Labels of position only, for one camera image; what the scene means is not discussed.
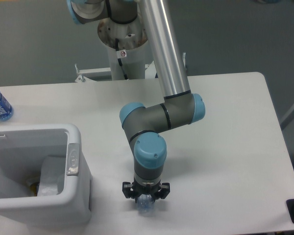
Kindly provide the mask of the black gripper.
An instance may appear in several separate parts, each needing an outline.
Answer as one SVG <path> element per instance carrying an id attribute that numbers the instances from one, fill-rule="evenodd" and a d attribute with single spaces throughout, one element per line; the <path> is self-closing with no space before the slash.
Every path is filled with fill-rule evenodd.
<path id="1" fill-rule="evenodd" d="M 158 182 L 155 185 L 145 185 L 142 186 L 138 182 L 134 181 L 123 182 L 122 183 L 122 192 L 124 196 L 128 199 L 134 199 L 137 202 L 137 198 L 142 194 L 151 195 L 153 200 L 165 199 L 170 193 L 170 183 L 161 183 Z"/>

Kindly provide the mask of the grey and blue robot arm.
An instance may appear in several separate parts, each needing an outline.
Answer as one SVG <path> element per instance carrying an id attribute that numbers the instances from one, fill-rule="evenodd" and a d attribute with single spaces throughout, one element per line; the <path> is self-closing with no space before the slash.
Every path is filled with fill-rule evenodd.
<path id="1" fill-rule="evenodd" d="M 161 181 L 167 158 L 162 133 L 204 118 L 205 105 L 191 91 L 165 0 L 69 0 L 76 24 L 97 22 L 113 80 L 146 77 L 144 51 L 149 48 L 162 99 L 145 106 L 136 101 L 120 110 L 120 121 L 133 154 L 134 176 L 122 192 L 137 204 L 165 199 L 169 183 Z"/>

